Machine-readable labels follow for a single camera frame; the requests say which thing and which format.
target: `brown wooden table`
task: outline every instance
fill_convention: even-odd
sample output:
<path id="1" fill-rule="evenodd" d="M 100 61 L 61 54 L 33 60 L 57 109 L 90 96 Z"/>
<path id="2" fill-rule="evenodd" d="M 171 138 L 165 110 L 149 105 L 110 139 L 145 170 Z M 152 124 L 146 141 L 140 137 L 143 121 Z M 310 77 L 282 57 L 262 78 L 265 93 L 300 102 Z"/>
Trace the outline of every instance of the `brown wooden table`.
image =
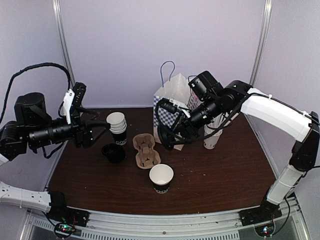
<path id="1" fill-rule="evenodd" d="M 174 170 L 169 191 L 156 193 L 149 170 L 137 167 L 132 139 L 153 132 L 152 108 L 100 109 L 100 120 L 121 111 L 127 121 L 126 159 L 112 164 L 101 148 L 113 139 L 107 133 L 91 148 L 75 148 L 69 141 L 48 190 L 65 194 L 69 206 L 122 214 L 195 214 L 259 205 L 275 181 L 266 156 L 246 118 L 239 115 L 223 130 L 212 150 L 202 141 L 182 151 L 156 144 L 162 163 Z"/>

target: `dark wood surface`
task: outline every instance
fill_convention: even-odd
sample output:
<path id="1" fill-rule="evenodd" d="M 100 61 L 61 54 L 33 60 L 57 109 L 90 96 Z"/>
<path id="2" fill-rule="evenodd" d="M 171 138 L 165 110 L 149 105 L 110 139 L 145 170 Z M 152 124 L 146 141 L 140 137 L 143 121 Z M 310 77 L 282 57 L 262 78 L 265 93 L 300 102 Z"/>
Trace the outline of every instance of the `dark wood surface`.
<path id="1" fill-rule="evenodd" d="M 122 214 L 174 215 L 212 213 L 259 205 L 275 177 L 246 118 L 239 115 L 223 130 L 212 150 L 202 141 L 182 151 L 156 144 L 162 163 L 174 170 L 169 191 L 156 193 L 149 170 L 137 167 L 132 139 L 153 132 L 152 108 L 100 109 L 100 120 L 114 111 L 127 121 L 126 159 L 112 164 L 101 148 L 110 133 L 87 149 L 67 144 L 50 182 L 49 191 L 65 194 L 69 206 Z"/>

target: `table top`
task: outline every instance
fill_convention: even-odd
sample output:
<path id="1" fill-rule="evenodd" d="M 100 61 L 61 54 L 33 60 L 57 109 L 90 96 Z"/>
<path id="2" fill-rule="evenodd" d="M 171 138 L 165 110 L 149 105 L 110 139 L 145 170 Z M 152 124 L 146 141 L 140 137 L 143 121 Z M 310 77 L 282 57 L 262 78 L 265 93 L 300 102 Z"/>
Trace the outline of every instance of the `table top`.
<path id="1" fill-rule="evenodd" d="M 121 214 L 197 214 L 248 208 L 260 204 L 275 176 L 247 119 L 240 114 L 214 149 L 198 141 L 182 151 L 156 143 L 162 163 L 174 177 L 165 194 L 156 193 L 149 171 L 136 164 L 133 137 L 153 133 L 152 108 L 99 109 L 99 120 L 123 112 L 127 121 L 126 159 L 110 163 L 101 148 L 113 143 L 108 132 L 91 148 L 75 148 L 72 141 L 59 160 L 49 191 L 65 194 L 71 207 Z"/>

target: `white wall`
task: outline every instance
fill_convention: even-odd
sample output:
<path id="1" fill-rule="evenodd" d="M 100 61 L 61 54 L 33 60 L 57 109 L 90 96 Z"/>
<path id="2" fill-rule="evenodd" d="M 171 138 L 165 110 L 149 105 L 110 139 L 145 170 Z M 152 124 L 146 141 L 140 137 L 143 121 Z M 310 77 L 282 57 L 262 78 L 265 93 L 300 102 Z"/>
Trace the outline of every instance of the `white wall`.
<path id="1" fill-rule="evenodd" d="M 320 114 L 320 2 L 273 1 L 266 47 L 256 88 L 300 110 Z M 255 120 L 271 161 L 281 172 L 294 140 L 275 127 Z M 320 172 L 311 170 L 296 188 L 313 240 L 320 239 Z"/>
<path id="2" fill-rule="evenodd" d="M 160 66 L 186 77 L 209 70 L 224 86 L 250 81 L 264 0 L 61 1 L 85 107 L 150 107 Z M 168 79 L 171 66 L 164 68 Z"/>
<path id="3" fill-rule="evenodd" d="M 59 35 L 51 0 L 0 1 L 0 109 L 11 76 L 42 62 L 63 64 Z M 30 70 L 13 82 L 1 127 L 15 120 L 16 99 L 30 92 L 45 96 L 47 112 L 57 117 L 57 109 L 67 90 L 65 74 L 53 67 Z M 54 156 L 45 159 L 42 151 L 28 152 L 0 168 L 0 181 L 15 187 L 42 191 Z M 0 239 L 18 239 L 25 209 L 0 204 Z"/>

